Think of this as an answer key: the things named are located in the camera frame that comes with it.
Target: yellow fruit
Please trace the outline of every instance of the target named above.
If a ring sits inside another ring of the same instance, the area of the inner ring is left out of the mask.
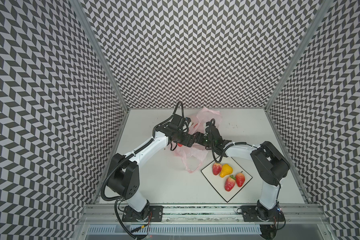
[[[233,169],[228,164],[224,164],[221,168],[220,177],[225,177],[227,175],[230,175],[233,172]]]

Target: geometric patterned wallpaper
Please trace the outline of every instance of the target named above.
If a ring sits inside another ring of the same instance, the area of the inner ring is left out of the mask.
[[[360,0],[335,1],[271,108],[339,239],[360,239]]]
[[[67,0],[0,1],[0,239],[72,235],[122,115]]]
[[[321,1],[81,3],[127,105],[166,108],[263,107]]]

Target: toy fruit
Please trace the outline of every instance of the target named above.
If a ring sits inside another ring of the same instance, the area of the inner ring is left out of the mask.
[[[212,165],[212,172],[213,172],[213,175],[219,174],[219,173],[221,172],[221,164],[215,162],[215,163]]]
[[[230,190],[232,190],[235,184],[236,184],[235,178],[233,177],[233,175],[230,175],[229,177],[227,177],[227,180],[225,180],[224,188],[227,192],[229,192]]]
[[[228,164],[224,164],[221,168],[220,177],[225,177],[227,175],[230,175],[233,172],[233,169]]]
[[[239,187],[241,187],[245,182],[245,177],[244,174],[242,174],[241,172],[236,174],[236,183]]]

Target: pink plastic bag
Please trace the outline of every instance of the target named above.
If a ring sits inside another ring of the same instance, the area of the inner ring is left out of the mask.
[[[209,122],[212,118],[215,119],[215,126],[219,127],[222,116],[220,114],[220,111],[212,111],[208,108],[203,108],[200,112],[198,112],[196,115],[189,116],[192,123],[189,126],[189,134],[194,134],[195,132],[202,132],[205,133],[205,124]],[[208,154],[208,151],[205,149],[205,147],[194,144],[192,147],[185,147],[185,146],[178,146],[174,151],[174,155],[177,157],[181,157],[181,160],[185,166],[185,169],[189,173],[196,172],[200,166],[203,164],[203,161],[206,158],[206,155]],[[195,170],[190,170],[187,164],[187,159],[191,156],[194,156],[199,161],[199,165]]]

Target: red object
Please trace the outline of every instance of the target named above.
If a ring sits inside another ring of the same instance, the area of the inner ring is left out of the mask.
[[[227,192],[229,192],[230,190],[232,190],[232,188],[235,186],[236,184],[236,179],[233,177],[233,175],[230,175],[227,180],[225,181],[225,190]]]
[[[213,175],[217,175],[221,172],[221,164],[220,163],[214,163],[212,165],[212,172],[213,172]]]
[[[245,177],[244,174],[242,174],[241,172],[236,174],[236,183],[239,187],[241,187],[245,182]]]

